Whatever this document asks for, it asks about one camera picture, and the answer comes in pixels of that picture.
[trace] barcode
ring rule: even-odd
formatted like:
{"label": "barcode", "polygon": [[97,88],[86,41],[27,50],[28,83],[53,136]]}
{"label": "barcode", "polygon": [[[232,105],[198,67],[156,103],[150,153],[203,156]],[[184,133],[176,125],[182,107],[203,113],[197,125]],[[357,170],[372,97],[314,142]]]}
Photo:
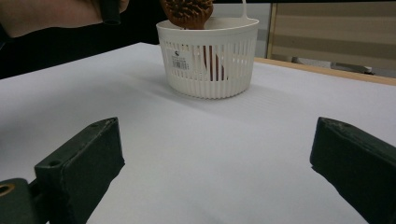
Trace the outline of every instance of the barcode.
{"label": "barcode", "polygon": [[173,66],[175,68],[179,68],[179,69],[183,69],[183,70],[188,70],[189,69],[189,65],[186,63],[185,60],[180,60],[180,59],[174,59],[173,60]]}

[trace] beige panel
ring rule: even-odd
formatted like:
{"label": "beige panel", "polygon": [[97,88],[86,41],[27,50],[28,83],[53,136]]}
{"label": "beige panel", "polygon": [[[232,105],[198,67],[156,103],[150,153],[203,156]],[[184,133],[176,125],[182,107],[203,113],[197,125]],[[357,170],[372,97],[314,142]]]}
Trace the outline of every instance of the beige panel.
{"label": "beige panel", "polygon": [[396,69],[396,2],[276,4],[269,58]]}

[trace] basket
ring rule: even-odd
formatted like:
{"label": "basket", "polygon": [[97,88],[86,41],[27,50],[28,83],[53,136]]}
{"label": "basket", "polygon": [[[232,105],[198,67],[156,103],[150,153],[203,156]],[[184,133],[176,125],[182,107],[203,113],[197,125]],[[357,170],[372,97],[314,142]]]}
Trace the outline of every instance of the basket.
{"label": "basket", "polygon": [[259,21],[210,18],[205,30],[183,30],[157,23],[169,85],[181,93],[220,99],[250,85]]}

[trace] white table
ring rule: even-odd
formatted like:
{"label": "white table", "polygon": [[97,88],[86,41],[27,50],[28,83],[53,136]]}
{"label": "white table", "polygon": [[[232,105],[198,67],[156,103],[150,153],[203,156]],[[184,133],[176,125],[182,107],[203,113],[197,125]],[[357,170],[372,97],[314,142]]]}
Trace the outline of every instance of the white table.
{"label": "white table", "polygon": [[0,179],[87,125],[118,117],[126,165],[89,223],[365,223],[309,155],[318,117],[396,146],[396,87],[255,63],[224,100],[173,91],[159,46],[137,44],[0,80]]}

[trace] white sticker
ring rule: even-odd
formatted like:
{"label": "white sticker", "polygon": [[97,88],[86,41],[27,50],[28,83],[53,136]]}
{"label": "white sticker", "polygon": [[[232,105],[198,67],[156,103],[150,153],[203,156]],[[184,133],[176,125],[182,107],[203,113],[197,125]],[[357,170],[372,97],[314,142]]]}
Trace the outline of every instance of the white sticker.
{"label": "white sticker", "polygon": [[192,55],[191,52],[186,50],[167,49],[169,66],[183,70],[191,70]]}

